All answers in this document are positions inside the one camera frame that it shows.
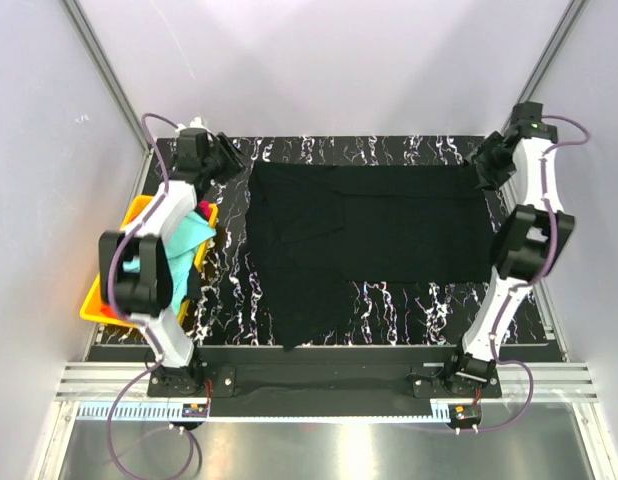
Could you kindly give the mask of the black t shirt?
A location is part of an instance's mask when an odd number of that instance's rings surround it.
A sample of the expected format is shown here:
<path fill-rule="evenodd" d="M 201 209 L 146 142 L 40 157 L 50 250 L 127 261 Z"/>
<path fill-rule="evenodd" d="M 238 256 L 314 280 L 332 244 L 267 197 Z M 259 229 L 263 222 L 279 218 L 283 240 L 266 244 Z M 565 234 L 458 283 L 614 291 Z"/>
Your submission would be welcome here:
<path fill-rule="evenodd" d="M 327 270 L 346 281 L 484 283 L 493 229 L 471 166 L 256 163 L 245 215 L 264 284 Z"/>

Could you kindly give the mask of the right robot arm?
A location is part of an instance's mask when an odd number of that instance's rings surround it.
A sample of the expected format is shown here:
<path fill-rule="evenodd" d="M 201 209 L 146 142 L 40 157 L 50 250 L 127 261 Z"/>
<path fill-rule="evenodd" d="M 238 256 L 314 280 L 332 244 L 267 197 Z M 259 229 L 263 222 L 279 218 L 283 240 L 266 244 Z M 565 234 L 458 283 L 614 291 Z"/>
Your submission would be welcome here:
<path fill-rule="evenodd" d="M 547 120 L 542 104 L 518 103 L 505 132 L 490 134 L 469 156 L 481 189 L 497 190 L 517 178 L 522 201 L 495 236 L 486 297 L 441 373 L 452 396 L 471 397 L 490 385 L 519 305 L 550 273 L 575 228 L 556 186 L 555 153 L 563 144 Z"/>

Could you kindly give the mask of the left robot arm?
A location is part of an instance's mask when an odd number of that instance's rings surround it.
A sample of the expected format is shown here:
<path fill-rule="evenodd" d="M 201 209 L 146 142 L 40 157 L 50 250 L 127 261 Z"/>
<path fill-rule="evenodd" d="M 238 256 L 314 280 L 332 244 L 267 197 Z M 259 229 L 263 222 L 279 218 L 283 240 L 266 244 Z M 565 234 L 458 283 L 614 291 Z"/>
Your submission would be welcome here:
<path fill-rule="evenodd" d="M 99 239 L 102 301 L 151 347 L 153 379 L 185 396 L 203 388 L 205 372 L 172 307 L 176 280 L 167 245 L 209 188 L 242 169 L 240 152 L 224 133 L 184 128 L 176 138 L 173 163 L 162 165 L 163 180 L 148 205 L 124 229 L 106 231 Z"/>

